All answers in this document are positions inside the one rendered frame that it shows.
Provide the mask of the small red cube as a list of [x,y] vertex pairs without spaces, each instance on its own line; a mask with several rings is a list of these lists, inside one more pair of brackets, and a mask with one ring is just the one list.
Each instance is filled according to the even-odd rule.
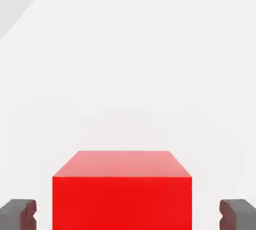
[[192,177],[168,151],[79,151],[52,178],[52,230],[192,230]]

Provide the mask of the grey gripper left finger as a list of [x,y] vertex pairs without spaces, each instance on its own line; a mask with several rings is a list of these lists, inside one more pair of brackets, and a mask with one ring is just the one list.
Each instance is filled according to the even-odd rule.
[[37,230],[34,199],[11,199],[0,208],[0,230]]

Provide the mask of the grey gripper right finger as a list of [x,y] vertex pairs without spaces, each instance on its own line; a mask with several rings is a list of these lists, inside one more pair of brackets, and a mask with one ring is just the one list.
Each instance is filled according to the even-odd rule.
[[256,230],[256,208],[245,199],[222,199],[219,230]]

